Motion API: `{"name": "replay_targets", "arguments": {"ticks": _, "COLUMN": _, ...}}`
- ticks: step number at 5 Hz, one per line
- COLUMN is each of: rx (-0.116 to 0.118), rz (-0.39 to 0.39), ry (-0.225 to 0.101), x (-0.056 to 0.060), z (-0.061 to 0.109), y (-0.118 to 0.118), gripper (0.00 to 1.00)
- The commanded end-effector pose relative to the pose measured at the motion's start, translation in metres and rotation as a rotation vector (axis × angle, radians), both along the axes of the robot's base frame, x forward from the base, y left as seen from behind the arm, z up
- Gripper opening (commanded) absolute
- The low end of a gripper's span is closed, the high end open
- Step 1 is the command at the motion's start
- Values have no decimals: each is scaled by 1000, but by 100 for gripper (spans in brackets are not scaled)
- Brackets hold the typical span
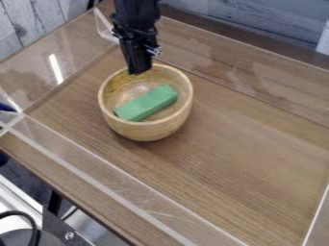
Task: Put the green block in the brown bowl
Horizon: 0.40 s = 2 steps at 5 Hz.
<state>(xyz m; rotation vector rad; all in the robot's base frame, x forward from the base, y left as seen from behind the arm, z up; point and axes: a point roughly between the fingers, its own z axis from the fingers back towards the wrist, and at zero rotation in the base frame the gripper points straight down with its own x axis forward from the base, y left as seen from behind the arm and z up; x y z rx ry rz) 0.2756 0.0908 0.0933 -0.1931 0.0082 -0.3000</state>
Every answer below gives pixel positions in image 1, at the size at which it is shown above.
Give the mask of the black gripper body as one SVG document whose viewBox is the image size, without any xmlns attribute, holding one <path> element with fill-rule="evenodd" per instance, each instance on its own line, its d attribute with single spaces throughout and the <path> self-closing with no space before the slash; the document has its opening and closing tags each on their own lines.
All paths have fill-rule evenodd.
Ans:
<svg viewBox="0 0 329 246">
<path fill-rule="evenodd" d="M 114 0 L 115 11 L 111 14 L 114 35 L 120 45 L 140 48 L 148 55 L 161 54 L 157 42 L 155 22 L 161 18 L 159 0 Z"/>
</svg>

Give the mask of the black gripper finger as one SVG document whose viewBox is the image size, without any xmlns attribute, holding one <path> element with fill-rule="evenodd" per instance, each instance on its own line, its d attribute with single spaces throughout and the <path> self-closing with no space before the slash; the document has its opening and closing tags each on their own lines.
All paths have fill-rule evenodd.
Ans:
<svg viewBox="0 0 329 246">
<path fill-rule="evenodd" d="M 128 73 L 139 75 L 151 69 L 151 46 L 136 39 L 128 41 Z"/>
<path fill-rule="evenodd" d="M 119 45 L 120 45 L 122 54 L 123 54 L 123 57 L 124 57 L 124 60 L 126 60 L 127 71 L 130 73 L 128 53 L 127 53 L 127 50 L 126 50 L 126 44 L 124 44 L 124 40 L 123 39 L 119 40 Z"/>
</svg>

